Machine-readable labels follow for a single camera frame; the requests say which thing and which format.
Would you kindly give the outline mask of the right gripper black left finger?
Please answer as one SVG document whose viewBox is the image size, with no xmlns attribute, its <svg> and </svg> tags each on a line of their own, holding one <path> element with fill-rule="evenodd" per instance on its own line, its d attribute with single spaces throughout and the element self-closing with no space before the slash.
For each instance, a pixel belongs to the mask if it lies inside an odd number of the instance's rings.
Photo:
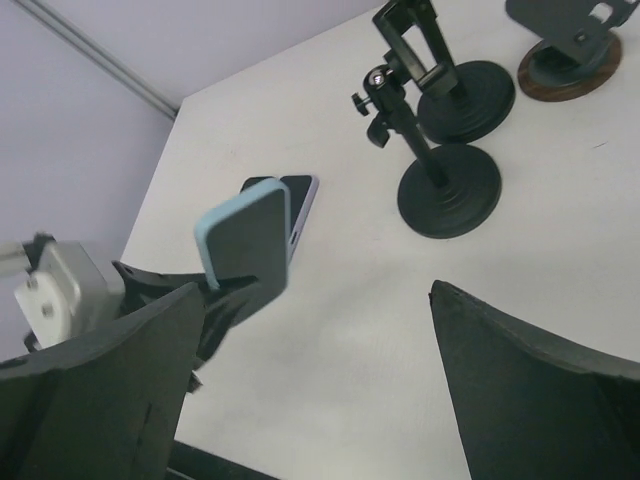
<svg viewBox="0 0 640 480">
<path fill-rule="evenodd" d="M 2 362 L 2 478 L 164 478 L 203 319 L 188 284 Z"/>
</svg>

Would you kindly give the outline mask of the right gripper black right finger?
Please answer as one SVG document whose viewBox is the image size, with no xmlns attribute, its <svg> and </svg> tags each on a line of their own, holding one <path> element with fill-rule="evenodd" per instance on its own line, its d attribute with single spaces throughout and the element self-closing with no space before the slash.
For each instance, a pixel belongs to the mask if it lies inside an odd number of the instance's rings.
<svg viewBox="0 0 640 480">
<path fill-rule="evenodd" d="M 636 479 L 639 365 L 435 281 L 434 330 L 474 479 Z"/>
</svg>

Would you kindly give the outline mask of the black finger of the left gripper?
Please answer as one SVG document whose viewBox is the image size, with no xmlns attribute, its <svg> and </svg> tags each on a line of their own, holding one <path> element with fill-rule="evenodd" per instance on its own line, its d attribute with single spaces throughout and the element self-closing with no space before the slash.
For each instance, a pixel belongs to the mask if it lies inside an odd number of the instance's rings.
<svg viewBox="0 0 640 480">
<path fill-rule="evenodd" d="M 197 347 L 197 369 L 211 360 L 228 332 L 273 302 L 286 289 L 288 281 L 271 282 L 254 276 L 223 279 L 219 287 L 197 275 L 204 299 L 204 320 Z"/>
</svg>

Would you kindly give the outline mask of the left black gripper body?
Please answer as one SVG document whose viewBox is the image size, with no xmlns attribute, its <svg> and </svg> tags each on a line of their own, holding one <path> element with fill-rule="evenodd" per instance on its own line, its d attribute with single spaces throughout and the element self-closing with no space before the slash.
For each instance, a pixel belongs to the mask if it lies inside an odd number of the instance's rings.
<svg viewBox="0 0 640 480">
<path fill-rule="evenodd" d="M 119 261 L 114 261 L 113 265 L 125 286 L 117 318 L 133 313 L 188 283 L 195 283 L 203 294 L 209 291 L 203 273 L 163 274 L 140 270 Z"/>
</svg>

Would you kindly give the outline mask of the light blue case smartphone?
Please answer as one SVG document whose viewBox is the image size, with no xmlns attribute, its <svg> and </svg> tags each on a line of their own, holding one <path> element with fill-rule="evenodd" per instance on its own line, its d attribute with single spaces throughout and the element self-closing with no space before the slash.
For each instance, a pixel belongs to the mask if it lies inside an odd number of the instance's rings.
<svg viewBox="0 0 640 480">
<path fill-rule="evenodd" d="M 288 281 L 290 193 L 267 178 L 206 212 L 194 239 L 209 286 L 254 277 L 279 295 Z"/>
</svg>

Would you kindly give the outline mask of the black smartphone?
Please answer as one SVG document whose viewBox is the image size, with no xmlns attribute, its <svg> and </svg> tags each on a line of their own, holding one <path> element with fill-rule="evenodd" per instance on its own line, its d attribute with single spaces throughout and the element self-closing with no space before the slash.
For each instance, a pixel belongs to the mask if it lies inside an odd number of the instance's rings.
<svg viewBox="0 0 640 480">
<path fill-rule="evenodd" d="M 266 197 L 280 190 L 280 182 L 275 177 L 250 177 L 242 184 L 239 195 L 249 201 Z"/>
</svg>

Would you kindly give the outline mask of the lavender case smartphone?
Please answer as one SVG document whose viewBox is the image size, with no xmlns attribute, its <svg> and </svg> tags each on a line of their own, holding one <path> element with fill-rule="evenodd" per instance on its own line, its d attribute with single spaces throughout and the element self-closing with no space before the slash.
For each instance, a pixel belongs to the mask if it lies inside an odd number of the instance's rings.
<svg viewBox="0 0 640 480">
<path fill-rule="evenodd" d="M 292 260 L 302 230 L 314 202 L 319 180 L 314 175 L 289 175 L 280 180 L 290 193 L 291 232 L 289 235 L 288 255 Z"/>
</svg>

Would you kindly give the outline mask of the black round-base phone stand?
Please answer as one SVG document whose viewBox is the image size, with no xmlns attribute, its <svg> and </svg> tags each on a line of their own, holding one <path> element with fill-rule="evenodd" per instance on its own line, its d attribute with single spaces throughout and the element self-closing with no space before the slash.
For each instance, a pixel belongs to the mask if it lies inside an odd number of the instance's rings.
<svg viewBox="0 0 640 480">
<path fill-rule="evenodd" d="M 494 131 L 515 102 L 514 82 L 501 65 L 488 60 L 454 62 L 429 1 L 389 1 L 373 17 L 389 46 L 384 55 L 399 83 L 421 92 L 417 122 L 439 144 L 469 143 Z M 418 28 L 435 61 L 424 66 L 404 39 Z"/>
</svg>

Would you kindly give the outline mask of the brown-base black phone stand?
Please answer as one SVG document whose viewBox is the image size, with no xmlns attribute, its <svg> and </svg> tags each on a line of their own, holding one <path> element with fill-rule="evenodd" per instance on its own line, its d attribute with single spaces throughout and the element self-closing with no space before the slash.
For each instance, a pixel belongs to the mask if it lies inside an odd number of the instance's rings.
<svg viewBox="0 0 640 480">
<path fill-rule="evenodd" d="M 614 29 L 638 7 L 637 1 L 507 1 L 509 18 L 540 38 L 518 67 L 522 92 L 554 103 L 602 86 L 622 60 L 622 42 Z"/>
</svg>

